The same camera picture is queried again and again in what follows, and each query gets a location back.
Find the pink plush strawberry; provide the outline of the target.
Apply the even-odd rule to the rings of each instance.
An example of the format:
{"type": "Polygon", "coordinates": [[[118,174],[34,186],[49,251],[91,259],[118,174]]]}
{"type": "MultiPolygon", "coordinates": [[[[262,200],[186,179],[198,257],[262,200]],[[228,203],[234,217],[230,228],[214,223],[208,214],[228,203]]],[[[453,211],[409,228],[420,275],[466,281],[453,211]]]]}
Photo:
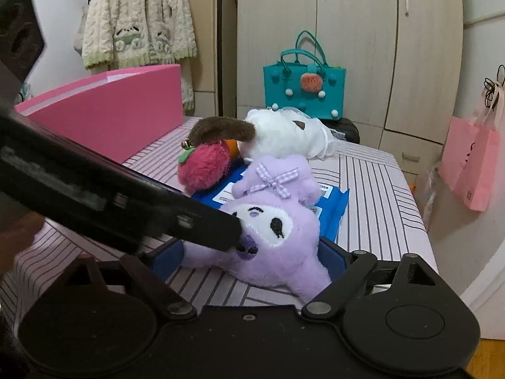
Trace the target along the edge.
{"type": "Polygon", "coordinates": [[[178,181],[190,195],[210,189],[227,175],[231,161],[225,140],[192,146],[178,158],[178,181]]]}

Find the teal felt handbag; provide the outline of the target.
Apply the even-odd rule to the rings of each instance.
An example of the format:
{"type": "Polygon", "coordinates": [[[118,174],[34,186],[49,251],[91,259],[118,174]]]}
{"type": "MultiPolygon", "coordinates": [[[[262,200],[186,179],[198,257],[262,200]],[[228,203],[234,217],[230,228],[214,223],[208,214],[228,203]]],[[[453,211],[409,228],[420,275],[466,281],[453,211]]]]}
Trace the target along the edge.
{"type": "Polygon", "coordinates": [[[318,54],[295,46],[265,66],[265,106],[273,111],[295,108],[311,118],[338,121],[343,117],[347,70],[327,63],[323,47],[309,31],[300,32],[295,42],[304,37],[314,43],[318,54]]]}

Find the white plush dog toy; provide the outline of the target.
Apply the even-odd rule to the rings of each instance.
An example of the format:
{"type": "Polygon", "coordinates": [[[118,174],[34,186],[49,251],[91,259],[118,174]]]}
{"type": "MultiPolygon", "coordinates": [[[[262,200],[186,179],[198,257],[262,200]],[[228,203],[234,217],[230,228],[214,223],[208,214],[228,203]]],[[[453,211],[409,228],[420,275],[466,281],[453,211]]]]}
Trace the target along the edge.
{"type": "Polygon", "coordinates": [[[244,120],[207,117],[195,123],[187,138],[192,146],[235,140],[242,158],[290,155],[324,160],[345,149],[340,135],[295,108],[252,109],[244,120]]]}

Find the cream knitted cardigan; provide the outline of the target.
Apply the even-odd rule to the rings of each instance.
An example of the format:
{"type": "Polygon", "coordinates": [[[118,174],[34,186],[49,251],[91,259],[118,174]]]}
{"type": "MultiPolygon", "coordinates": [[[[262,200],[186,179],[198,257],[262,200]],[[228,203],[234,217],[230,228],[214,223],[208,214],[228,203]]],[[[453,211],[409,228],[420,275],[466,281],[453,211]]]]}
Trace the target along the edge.
{"type": "Polygon", "coordinates": [[[183,111],[194,113],[190,60],[198,49],[189,0],[91,0],[81,57],[92,73],[179,64],[183,111]]]}

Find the orange soft ball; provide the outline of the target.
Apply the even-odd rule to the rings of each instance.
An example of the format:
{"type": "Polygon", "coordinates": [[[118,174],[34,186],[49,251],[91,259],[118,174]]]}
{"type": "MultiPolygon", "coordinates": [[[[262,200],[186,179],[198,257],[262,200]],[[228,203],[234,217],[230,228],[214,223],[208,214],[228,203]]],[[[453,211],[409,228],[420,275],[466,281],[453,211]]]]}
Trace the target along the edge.
{"type": "Polygon", "coordinates": [[[224,141],[229,150],[229,158],[231,161],[236,160],[240,157],[240,150],[236,140],[225,140],[224,141]]]}

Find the beige wardrobe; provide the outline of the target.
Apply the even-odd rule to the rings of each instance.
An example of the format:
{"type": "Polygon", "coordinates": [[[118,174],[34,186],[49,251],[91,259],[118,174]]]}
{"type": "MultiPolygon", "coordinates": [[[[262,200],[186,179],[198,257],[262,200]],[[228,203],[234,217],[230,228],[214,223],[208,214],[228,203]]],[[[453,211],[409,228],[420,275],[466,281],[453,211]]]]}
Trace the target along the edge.
{"type": "Polygon", "coordinates": [[[440,158],[460,78],[462,0],[190,0],[195,115],[264,105],[263,68],[295,45],[347,71],[343,115],[414,181],[440,158]]]}

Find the purple plush doll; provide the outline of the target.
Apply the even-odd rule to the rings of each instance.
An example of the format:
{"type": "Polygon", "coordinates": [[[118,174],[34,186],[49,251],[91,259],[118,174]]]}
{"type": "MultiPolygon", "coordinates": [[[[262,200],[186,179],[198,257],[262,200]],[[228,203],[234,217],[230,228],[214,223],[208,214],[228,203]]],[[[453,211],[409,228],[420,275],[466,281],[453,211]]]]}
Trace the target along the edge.
{"type": "Polygon", "coordinates": [[[326,289],[330,274],[318,259],[320,222],[312,211],[323,192],[308,160],[256,158],[231,193],[221,209],[241,220],[241,237],[228,251],[187,242],[183,266],[215,266],[254,286],[286,286],[304,303],[326,289]]]}

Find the striped pink table cloth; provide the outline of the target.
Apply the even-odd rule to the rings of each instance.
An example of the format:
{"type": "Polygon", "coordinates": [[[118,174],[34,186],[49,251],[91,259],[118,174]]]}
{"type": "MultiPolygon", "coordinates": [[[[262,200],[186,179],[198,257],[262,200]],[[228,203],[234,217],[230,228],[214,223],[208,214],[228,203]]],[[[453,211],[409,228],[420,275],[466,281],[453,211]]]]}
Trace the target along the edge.
{"type": "MultiPolygon", "coordinates": [[[[332,158],[314,160],[312,171],[326,196],[336,190],[349,200],[334,242],[346,251],[370,251],[380,260],[398,261],[413,252],[430,266],[436,261],[421,215],[395,158],[387,152],[346,143],[332,158]]],[[[1,310],[16,328],[28,309],[71,261],[88,253],[101,261],[122,255],[118,239],[96,240],[47,220],[30,248],[1,279],[1,310]]],[[[245,284],[220,269],[175,269],[162,280],[197,309],[205,305],[267,305],[301,302],[284,287],[245,284]]]]}

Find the pink paper gift bag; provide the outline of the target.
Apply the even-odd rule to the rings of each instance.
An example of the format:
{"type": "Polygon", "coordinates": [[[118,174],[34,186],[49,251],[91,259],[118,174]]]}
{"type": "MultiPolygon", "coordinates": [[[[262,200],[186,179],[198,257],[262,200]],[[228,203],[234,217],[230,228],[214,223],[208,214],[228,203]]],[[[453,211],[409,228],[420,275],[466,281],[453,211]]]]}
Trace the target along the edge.
{"type": "Polygon", "coordinates": [[[484,80],[470,117],[453,117],[439,175],[469,210],[487,209],[493,191],[504,113],[504,76],[484,80]]]}

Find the black suitcase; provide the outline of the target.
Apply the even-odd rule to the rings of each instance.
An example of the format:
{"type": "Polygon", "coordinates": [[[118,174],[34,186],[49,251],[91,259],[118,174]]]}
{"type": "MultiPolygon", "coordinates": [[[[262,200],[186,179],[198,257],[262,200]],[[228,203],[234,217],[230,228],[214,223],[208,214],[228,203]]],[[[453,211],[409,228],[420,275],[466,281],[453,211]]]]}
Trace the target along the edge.
{"type": "Polygon", "coordinates": [[[351,120],[343,117],[339,120],[322,120],[322,123],[338,140],[344,140],[354,144],[360,143],[359,130],[351,120]]]}

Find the blue white tissue pack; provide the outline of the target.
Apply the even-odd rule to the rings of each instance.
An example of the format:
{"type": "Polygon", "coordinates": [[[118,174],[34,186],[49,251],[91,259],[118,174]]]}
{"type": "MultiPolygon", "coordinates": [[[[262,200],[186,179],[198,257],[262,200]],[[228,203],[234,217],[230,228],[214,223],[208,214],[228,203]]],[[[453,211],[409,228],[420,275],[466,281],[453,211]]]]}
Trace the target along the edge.
{"type": "MultiPolygon", "coordinates": [[[[233,184],[241,180],[247,165],[239,160],[232,164],[231,171],[221,178],[209,190],[197,191],[192,199],[219,209],[223,204],[234,199],[231,190],[233,184]]],[[[343,193],[338,187],[319,181],[322,197],[311,208],[320,222],[320,235],[336,241],[342,217],[348,206],[349,191],[343,193]]]]}

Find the pink storage box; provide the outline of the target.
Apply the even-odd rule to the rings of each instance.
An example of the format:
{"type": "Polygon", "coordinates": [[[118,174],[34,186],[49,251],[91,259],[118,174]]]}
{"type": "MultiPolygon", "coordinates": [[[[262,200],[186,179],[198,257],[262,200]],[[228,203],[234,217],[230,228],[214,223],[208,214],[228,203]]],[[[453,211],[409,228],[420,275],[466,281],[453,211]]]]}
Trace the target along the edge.
{"type": "Polygon", "coordinates": [[[117,163],[183,124],[178,64],[119,69],[15,106],[56,134],[117,163]]]}

